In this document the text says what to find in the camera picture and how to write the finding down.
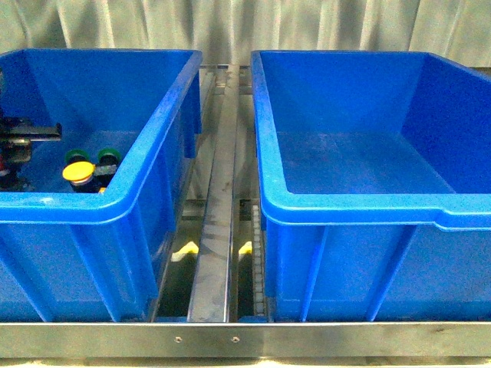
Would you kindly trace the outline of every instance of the empty blue bin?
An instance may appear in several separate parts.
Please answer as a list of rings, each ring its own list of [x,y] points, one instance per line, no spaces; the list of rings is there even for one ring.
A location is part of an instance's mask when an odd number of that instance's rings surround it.
[[[491,319],[491,80],[425,53],[256,51],[276,320]]]
[[[145,320],[165,237],[200,131],[198,51],[24,50],[0,56],[0,107],[35,126],[21,174],[31,192],[0,192],[0,320]],[[124,159],[102,194],[75,193],[64,155]]]

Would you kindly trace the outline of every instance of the metal track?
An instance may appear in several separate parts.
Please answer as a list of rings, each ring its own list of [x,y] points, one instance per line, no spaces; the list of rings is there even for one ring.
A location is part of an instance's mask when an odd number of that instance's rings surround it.
[[[231,266],[233,213],[238,199],[234,196],[236,183],[233,182],[238,178],[235,141],[237,145],[243,142],[240,132],[246,129],[240,126],[244,117],[239,111],[241,106],[252,109],[252,97],[247,68],[220,66],[212,70],[212,74],[210,71],[205,74],[201,84],[202,105],[218,111],[216,116],[219,117],[213,133],[216,146],[206,208],[203,211],[203,199],[194,198],[183,210],[185,218],[203,219],[188,313],[192,323],[0,324],[0,357],[20,359],[3,360],[2,365],[38,358],[49,358],[41,362],[56,366],[271,365],[272,359],[282,364],[325,366],[478,366],[489,363],[490,322],[227,323],[229,310],[234,307],[230,305],[234,301],[230,297],[230,280],[234,269]],[[203,93],[215,86],[214,94]],[[246,159],[254,160],[251,155],[253,153],[247,153]],[[255,175],[242,172],[240,177],[245,181],[255,180]],[[260,290],[264,255],[259,213],[259,203],[253,200],[250,240],[257,315],[265,311],[265,299]],[[253,360],[219,362],[214,360],[217,357]],[[74,358],[85,360],[81,363]]]

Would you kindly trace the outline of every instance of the white curtain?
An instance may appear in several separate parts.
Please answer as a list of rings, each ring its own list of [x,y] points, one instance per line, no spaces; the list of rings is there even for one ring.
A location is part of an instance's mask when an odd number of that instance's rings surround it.
[[[207,64],[257,49],[430,51],[491,66],[491,0],[2,0],[0,51],[193,48]]]

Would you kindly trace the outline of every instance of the metal bar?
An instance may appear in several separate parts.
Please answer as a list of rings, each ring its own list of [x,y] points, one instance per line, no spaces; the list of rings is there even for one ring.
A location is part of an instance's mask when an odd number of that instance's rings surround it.
[[[227,74],[203,232],[189,303],[189,322],[228,322],[229,320],[239,66],[231,65]]]
[[[491,323],[0,324],[0,357],[491,357]]]
[[[215,79],[216,79],[215,74],[213,72],[208,72],[208,73],[206,73],[205,80],[199,86],[199,89],[200,89],[199,94],[201,96],[201,101],[200,101],[201,111],[200,111],[200,113],[201,113],[201,119],[202,119],[203,124],[206,123],[204,116],[206,115],[206,108],[208,106],[207,102],[209,101],[211,95],[213,94],[213,85],[214,85]],[[200,140],[200,138],[198,138],[198,142],[196,143],[196,149],[197,150],[199,149],[199,146],[200,146],[199,140]],[[195,163],[196,163],[196,159],[193,159],[193,161],[189,167],[189,171],[186,174],[186,179],[185,179],[184,187],[183,187],[183,193],[188,193],[189,186],[191,183],[191,178],[192,178],[193,172],[194,172]],[[201,209],[200,204],[201,203],[199,201],[186,200],[186,195],[182,195],[181,201],[180,201],[180,203],[177,204],[177,207],[176,207],[176,213],[181,214],[181,216],[177,219],[176,230],[179,228],[179,224],[180,224],[180,221],[182,219],[184,219],[185,217],[191,217],[192,216],[189,214],[190,212],[194,215],[199,215],[199,211]],[[165,248],[168,248],[171,251],[173,248],[173,243],[176,239],[176,233],[177,233],[177,231],[172,232],[172,233],[168,233],[166,235],[165,239],[163,240],[163,243],[168,244]],[[163,295],[163,290],[166,287],[166,276],[167,276],[167,271],[169,269],[169,263],[171,262],[171,258],[172,258],[171,254],[169,254],[169,256],[166,257],[166,260],[165,260],[166,264],[163,267],[162,274],[159,275],[159,281],[158,281],[159,297],[150,302],[149,322],[154,322],[157,318],[157,313],[158,313],[159,306],[160,306],[160,299]]]
[[[480,73],[483,73],[485,75],[491,76],[491,67],[473,67],[475,71],[479,71]]]
[[[236,130],[236,141],[238,139],[238,131]],[[228,295],[228,319],[226,322],[237,322],[239,317],[239,249],[242,246],[240,241],[241,224],[240,224],[240,201],[236,199],[238,188],[237,183],[237,147],[234,149],[234,176],[233,176],[233,197],[232,197],[232,222],[230,242],[230,261],[229,261],[229,285],[227,286]]]
[[[0,140],[61,140],[61,124],[55,126],[32,126],[28,118],[0,118]]]
[[[137,366],[142,368],[187,368],[187,367],[206,367],[206,368],[261,368],[261,367],[295,367],[295,368],[313,368],[319,366],[331,366],[333,368],[373,368],[380,366],[388,368],[423,368],[431,366],[432,368],[483,368],[483,365],[489,366],[487,358],[421,358],[421,357],[401,357],[387,358],[382,357],[355,357],[355,358],[88,358],[73,360],[50,360],[50,359],[30,359],[6,360],[2,368],[19,368],[19,366],[45,368],[47,366],[56,366],[57,368],[66,368],[69,366],[91,366],[91,367],[120,367],[126,368]]]

